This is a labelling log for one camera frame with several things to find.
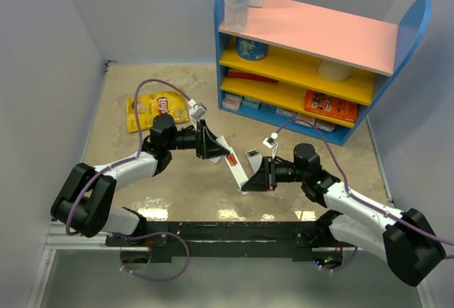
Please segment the wide white remote control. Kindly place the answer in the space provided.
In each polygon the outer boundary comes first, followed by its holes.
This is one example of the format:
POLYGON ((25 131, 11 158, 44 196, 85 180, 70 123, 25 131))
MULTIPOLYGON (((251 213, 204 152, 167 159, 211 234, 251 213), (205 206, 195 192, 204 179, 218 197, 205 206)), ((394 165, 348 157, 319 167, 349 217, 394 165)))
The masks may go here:
POLYGON ((247 160, 248 160, 248 163, 249 163, 249 165, 250 165, 251 170, 253 171, 253 173, 256 173, 256 172, 260 169, 260 166, 261 166, 261 164, 262 164, 263 156, 262 156, 262 153, 260 152, 260 155, 257 155, 257 156, 255 156, 255 157, 249 158, 249 157, 247 156, 247 153, 248 153, 249 151, 247 151, 247 152, 245 153, 245 155, 246 155, 246 158, 247 158, 247 160))

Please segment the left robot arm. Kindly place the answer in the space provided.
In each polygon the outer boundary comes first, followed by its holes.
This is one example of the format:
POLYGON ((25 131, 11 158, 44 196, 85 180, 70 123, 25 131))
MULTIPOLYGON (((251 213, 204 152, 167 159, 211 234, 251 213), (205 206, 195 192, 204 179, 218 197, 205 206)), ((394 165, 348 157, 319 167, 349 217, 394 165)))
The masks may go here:
POLYGON ((64 223, 68 234, 91 238, 100 232, 122 235, 132 246, 147 237, 144 217, 127 208, 113 207, 114 194, 138 180, 159 175, 172 160, 173 150, 193 149, 202 160, 230 155, 205 120, 177 129, 169 114, 155 117, 138 154, 95 167, 75 165, 50 209, 52 218, 64 223))

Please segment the red battery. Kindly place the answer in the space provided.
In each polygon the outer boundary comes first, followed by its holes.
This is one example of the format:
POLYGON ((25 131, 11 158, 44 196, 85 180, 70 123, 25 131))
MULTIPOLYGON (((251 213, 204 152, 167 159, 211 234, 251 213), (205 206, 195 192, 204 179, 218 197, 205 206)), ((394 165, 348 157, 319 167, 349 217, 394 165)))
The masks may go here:
POLYGON ((229 155, 227 157, 227 159, 228 159, 228 161, 229 161, 231 166, 234 166, 234 165, 236 165, 238 163, 234 155, 229 155))

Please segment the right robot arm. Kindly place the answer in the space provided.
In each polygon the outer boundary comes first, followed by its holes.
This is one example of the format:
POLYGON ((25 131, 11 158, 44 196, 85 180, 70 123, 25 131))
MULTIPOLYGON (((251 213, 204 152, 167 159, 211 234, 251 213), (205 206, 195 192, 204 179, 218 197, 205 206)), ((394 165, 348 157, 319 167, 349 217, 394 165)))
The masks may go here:
POLYGON ((382 259, 402 282, 416 287, 446 258, 446 251, 426 217, 416 209, 402 211, 382 205, 324 170, 315 148, 294 147, 293 160, 246 153, 253 176, 244 192, 270 192, 279 183, 298 182, 312 202, 328 209, 318 222, 316 238, 324 246, 349 243, 382 259))

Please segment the slim white battery cover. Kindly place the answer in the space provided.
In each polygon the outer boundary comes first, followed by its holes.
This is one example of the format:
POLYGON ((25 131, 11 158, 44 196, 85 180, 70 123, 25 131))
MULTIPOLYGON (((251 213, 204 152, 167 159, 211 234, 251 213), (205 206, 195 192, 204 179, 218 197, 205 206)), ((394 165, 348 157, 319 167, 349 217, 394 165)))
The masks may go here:
POLYGON ((210 159, 209 161, 210 161, 210 162, 212 162, 212 163, 214 163, 214 164, 216 164, 216 163, 218 163, 218 162, 219 162, 219 160, 220 160, 220 159, 221 159, 220 157, 217 157, 217 158, 211 158, 211 159, 210 159))

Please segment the slim white remote control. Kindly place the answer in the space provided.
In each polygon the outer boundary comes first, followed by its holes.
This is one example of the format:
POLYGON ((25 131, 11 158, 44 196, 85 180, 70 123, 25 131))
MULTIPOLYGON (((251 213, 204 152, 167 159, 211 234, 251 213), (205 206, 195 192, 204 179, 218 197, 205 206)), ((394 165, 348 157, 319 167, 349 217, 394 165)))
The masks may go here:
POLYGON ((227 159, 228 156, 226 156, 224 159, 226 160, 227 166, 238 185, 239 191, 243 194, 246 194, 246 192, 242 190, 242 186, 248 181, 248 176, 246 175, 245 170, 243 169, 239 159, 237 158, 234 149, 230 147, 229 150, 229 155, 234 155, 238 163, 234 166, 231 166, 227 159))

